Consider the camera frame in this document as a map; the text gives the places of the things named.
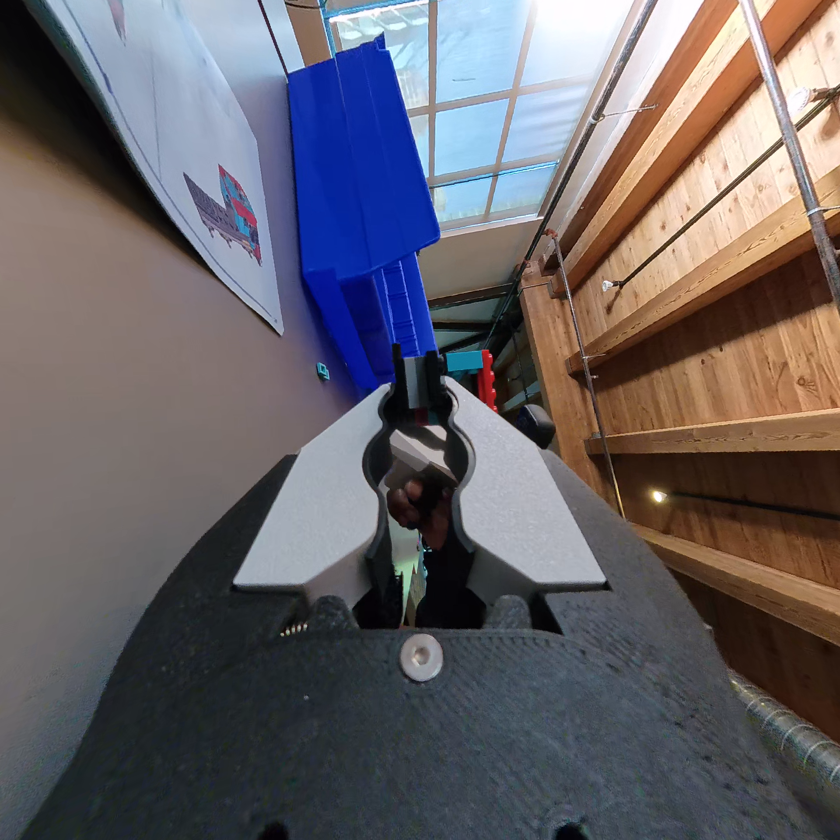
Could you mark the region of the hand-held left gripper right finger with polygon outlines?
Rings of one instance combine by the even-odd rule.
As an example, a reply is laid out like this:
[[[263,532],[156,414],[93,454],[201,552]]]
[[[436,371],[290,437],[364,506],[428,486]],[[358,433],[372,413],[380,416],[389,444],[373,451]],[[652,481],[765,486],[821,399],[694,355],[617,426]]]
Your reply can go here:
[[[546,453],[453,379],[445,460],[458,480],[449,531],[473,557],[467,586],[489,609],[506,595],[603,592],[606,574]]]

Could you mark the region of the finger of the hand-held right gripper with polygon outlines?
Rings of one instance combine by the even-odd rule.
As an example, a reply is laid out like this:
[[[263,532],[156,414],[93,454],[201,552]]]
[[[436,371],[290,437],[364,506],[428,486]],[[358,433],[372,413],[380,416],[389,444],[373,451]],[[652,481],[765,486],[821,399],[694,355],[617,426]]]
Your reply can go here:
[[[403,488],[410,480],[456,487],[458,480],[445,460],[446,438],[446,430],[436,425],[396,429],[390,436],[393,462],[385,475],[386,488]]]

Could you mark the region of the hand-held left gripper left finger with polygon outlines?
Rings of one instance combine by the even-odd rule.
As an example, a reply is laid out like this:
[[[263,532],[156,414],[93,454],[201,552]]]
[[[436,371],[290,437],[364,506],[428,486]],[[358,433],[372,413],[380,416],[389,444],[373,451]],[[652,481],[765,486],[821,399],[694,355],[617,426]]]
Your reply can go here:
[[[382,482],[393,425],[382,385],[306,444],[236,573],[242,592],[336,596],[366,627],[399,627],[403,578],[394,569]]]

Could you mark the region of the red teal grey brick model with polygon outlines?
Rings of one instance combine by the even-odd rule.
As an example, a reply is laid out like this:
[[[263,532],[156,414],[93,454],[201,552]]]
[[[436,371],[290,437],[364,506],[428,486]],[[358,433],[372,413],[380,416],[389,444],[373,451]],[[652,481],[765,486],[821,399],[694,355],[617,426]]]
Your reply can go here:
[[[448,395],[445,378],[472,375],[477,397],[498,413],[493,357],[488,350],[455,351],[404,357],[402,347],[392,346],[395,383],[384,403],[384,417],[399,427],[444,426],[454,411],[454,398]]]

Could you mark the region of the blue plastic bin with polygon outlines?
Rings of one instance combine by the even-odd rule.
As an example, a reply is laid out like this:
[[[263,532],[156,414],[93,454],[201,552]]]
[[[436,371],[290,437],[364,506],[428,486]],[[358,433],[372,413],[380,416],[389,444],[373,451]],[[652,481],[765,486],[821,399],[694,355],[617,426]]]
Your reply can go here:
[[[436,351],[418,253],[440,228],[385,35],[288,80],[301,276],[362,393]]]

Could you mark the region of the person's right forearm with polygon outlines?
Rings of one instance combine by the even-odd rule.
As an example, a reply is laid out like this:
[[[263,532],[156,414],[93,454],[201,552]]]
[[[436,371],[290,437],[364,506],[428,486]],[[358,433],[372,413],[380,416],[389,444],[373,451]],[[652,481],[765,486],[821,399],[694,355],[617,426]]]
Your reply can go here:
[[[417,628],[481,628],[487,607],[467,586],[473,561],[453,533],[439,549],[425,552],[426,590],[416,608]]]

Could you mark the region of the grey desk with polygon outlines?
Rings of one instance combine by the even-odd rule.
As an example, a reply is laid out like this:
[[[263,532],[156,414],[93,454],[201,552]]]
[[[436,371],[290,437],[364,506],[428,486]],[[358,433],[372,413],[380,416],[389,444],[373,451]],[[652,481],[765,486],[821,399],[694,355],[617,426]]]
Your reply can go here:
[[[172,225],[23,3],[2,2],[2,838],[66,768],[169,573],[355,398],[300,278],[288,13],[184,8],[259,147],[281,336]]]

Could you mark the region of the person's right hand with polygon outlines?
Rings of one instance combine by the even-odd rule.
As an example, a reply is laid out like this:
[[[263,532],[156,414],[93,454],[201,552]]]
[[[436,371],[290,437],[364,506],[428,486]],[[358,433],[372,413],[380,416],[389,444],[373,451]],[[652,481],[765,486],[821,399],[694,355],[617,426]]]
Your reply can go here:
[[[386,505],[401,527],[416,530],[430,550],[440,551],[448,536],[453,495],[449,486],[410,479],[387,491]]]

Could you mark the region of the thin metal sprinkler pipe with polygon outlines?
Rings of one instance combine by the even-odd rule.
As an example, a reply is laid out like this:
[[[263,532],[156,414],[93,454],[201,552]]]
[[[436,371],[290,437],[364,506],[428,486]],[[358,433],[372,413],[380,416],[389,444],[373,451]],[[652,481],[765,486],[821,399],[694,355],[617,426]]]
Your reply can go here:
[[[560,247],[560,239],[559,239],[559,236],[558,236],[557,232],[553,228],[547,228],[547,236],[552,241],[554,252],[555,252],[555,255],[558,259],[558,267],[559,267],[560,277],[561,277],[562,284],[563,284],[563,291],[564,291],[566,300],[569,304],[570,315],[571,315],[573,328],[574,328],[574,334],[575,334],[575,338],[576,338],[576,341],[577,341],[577,344],[578,344],[579,353],[581,355],[581,363],[582,363],[585,383],[586,383],[587,391],[588,391],[588,393],[590,395],[590,399],[591,399],[591,405],[592,405],[592,410],[593,410],[593,413],[594,413],[594,416],[595,416],[595,423],[596,423],[598,436],[599,436],[599,438],[601,439],[601,442],[602,442],[602,456],[605,459],[606,471],[607,471],[608,477],[610,479],[610,482],[612,484],[612,491],[613,491],[613,495],[614,495],[614,498],[615,498],[615,501],[616,501],[617,512],[623,519],[627,519],[627,515],[625,513],[624,504],[623,504],[623,498],[622,498],[622,495],[621,495],[620,487],[618,485],[616,472],[615,472],[614,465],[613,465],[612,454],[610,452],[610,449],[608,447],[608,443],[607,443],[607,440],[606,440],[606,433],[605,433],[605,429],[604,429],[604,426],[603,426],[603,423],[602,423],[602,414],[601,414],[601,411],[600,411],[598,399],[597,399],[597,396],[596,396],[596,393],[595,393],[595,387],[594,387],[592,372],[591,372],[590,365],[589,365],[589,359],[588,359],[588,357],[585,353],[585,344],[583,342],[583,338],[582,338],[582,334],[581,334],[581,328],[580,328],[579,321],[578,321],[578,318],[577,318],[577,315],[576,315],[576,310],[575,310],[575,307],[574,307],[574,300],[573,300],[571,285],[570,285],[570,282],[569,282],[568,277],[567,277],[566,272],[565,272],[564,258],[563,258],[561,247]]]

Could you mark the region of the black rod with white spotlights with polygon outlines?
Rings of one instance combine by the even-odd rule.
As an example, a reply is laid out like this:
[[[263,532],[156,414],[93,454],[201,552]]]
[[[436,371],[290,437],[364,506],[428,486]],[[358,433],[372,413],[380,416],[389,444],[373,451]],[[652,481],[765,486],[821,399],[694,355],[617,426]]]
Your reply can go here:
[[[805,111],[805,115],[793,121],[793,129],[795,131],[803,129],[807,124],[814,120],[814,118],[822,113],[827,107],[838,99],[839,85],[830,88],[812,90],[815,95],[814,103],[809,109]],[[625,278],[618,281],[604,280],[602,283],[602,291],[621,290],[627,284],[635,280],[635,278],[648,268],[657,257],[666,252],[670,246],[674,245],[685,233],[691,230],[704,216],[706,216],[713,208],[720,204],[726,197],[735,192],[735,190],[744,183],[750,176],[755,173],[764,163],[768,162],[770,158],[780,151],[784,146],[784,137],[780,136],[774,141],[769,148],[762,152],[756,159],[754,159],[748,166],[736,175],[729,184],[715,195],[705,206],[703,206],[697,213],[692,215],[681,227],[679,227],[662,245],[649,255],[639,266],[632,270]]]

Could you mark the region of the large paned window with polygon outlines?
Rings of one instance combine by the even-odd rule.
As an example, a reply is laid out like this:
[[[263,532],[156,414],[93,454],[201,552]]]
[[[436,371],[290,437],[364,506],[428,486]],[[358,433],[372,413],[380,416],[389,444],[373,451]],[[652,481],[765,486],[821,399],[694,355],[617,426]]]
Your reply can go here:
[[[384,37],[445,232],[537,218],[630,1],[321,2],[333,52]]]

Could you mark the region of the black ceiling pipe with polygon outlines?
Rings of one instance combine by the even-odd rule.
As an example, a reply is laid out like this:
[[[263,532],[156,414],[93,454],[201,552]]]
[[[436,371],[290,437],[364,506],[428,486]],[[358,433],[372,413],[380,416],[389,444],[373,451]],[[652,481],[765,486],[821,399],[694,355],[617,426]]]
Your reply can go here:
[[[530,245],[526,249],[524,256],[520,259],[512,271],[504,298],[494,311],[493,321],[486,331],[484,342],[481,345],[483,350],[491,348],[494,340],[494,333],[500,330],[507,310],[509,309],[513,298],[516,297],[519,281],[522,278],[526,264],[536,250],[546,227],[549,225],[555,209],[560,203],[561,197],[563,196],[568,184],[571,182],[572,175],[580,163],[588,143],[592,139],[596,126],[604,119],[606,106],[619,81],[621,80],[640,39],[642,38],[644,30],[646,29],[657,4],[657,1],[644,1],[637,4],[639,6],[639,10],[636,12],[633,22],[631,24],[624,25],[619,34],[620,38],[618,39],[616,46],[607,57],[607,62],[605,63],[602,74],[598,77],[590,100],[584,107],[581,119],[572,134],[569,148],[561,159],[559,172],[551,184],[552,191],[549,193],[548,201],[541,208],[539,213],[541,217],[539,225],[532,237]]]

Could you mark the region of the thick metal sprinkler pipe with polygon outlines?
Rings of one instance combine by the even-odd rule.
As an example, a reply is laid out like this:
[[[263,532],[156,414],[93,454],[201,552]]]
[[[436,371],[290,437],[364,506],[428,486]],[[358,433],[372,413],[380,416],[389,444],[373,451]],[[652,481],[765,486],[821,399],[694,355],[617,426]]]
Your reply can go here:
[[[784,148],[792,165],[794,178],[805,209],[805,216],[812,231],[816,252],[820,258],[836,309],[839,309],[839,268],[837,247],[826,225],[826,213],[829,209],[821,204],[817,197],[798,129],[791,118],[790,110],[784,98],[778,71],[767,40],[761,18],[753,1],[739,1],[742,15],[749,31],[753,51],[758,61],[764,86],[769,93],[773,112],[779,125]]]

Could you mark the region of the white instruction booklet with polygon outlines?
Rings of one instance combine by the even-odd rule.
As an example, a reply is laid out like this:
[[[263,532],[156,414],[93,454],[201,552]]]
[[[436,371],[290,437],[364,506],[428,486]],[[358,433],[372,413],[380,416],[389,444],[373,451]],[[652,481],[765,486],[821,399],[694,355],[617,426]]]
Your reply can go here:
[[[181,2],[26,2],[202,262],[284,332],[258,145]]]

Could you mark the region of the silver spiral air duct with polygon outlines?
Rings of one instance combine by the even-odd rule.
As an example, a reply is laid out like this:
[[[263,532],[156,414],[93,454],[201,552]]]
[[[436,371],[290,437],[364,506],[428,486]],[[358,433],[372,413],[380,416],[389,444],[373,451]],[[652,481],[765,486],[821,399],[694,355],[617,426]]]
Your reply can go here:
[[[793,769],[839,790],[839,744],[737,671],[728,670],[735,696],[761,738]]]

